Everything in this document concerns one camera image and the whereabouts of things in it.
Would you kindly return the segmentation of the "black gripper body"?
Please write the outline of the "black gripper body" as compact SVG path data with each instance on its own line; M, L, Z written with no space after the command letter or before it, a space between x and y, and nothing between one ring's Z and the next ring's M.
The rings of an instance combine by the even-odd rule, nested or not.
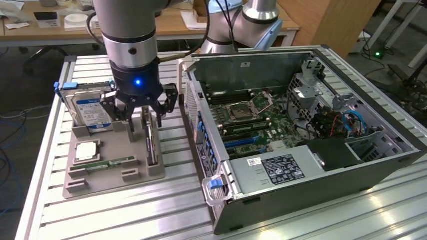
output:
M164 92L160 59L156 57L150 64L138 68L119 66L112 61L110 63L119 99L124 103L131 103L135 99L135 105L159 105L159 97Z

